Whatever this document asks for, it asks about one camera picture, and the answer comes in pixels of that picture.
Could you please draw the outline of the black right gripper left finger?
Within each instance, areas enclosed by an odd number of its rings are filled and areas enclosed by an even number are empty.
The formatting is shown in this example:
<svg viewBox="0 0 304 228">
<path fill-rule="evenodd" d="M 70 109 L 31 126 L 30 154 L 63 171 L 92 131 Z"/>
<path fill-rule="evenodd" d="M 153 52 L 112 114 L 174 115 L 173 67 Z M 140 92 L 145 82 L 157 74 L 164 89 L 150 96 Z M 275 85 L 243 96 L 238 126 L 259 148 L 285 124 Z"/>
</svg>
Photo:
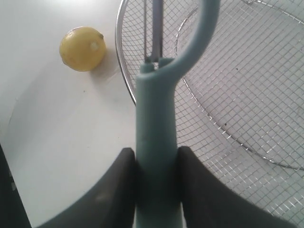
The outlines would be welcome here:
<svg viewBox="0 0 304 228">
<path fill-rule="evenodd" d="M 131 228 L 136 200 L 136 160 L 123 148 L 102 178 L 42 228 Z"/>
</svg>

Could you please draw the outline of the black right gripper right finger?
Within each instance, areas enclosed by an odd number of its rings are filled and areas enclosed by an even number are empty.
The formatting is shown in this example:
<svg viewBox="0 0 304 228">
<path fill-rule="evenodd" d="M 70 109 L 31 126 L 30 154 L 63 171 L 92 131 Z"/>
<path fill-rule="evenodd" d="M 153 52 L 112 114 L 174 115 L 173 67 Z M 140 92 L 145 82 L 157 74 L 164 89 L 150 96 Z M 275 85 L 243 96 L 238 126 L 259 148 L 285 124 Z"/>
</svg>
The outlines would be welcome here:
<svg viewBox="0 0 304 228">
<path fill-rule="evenodd" d="M 242 198 L 198 159 L 190 147 L 178 149 L 180 196 L 188 228 L 294 228 Z"/>
</svg>

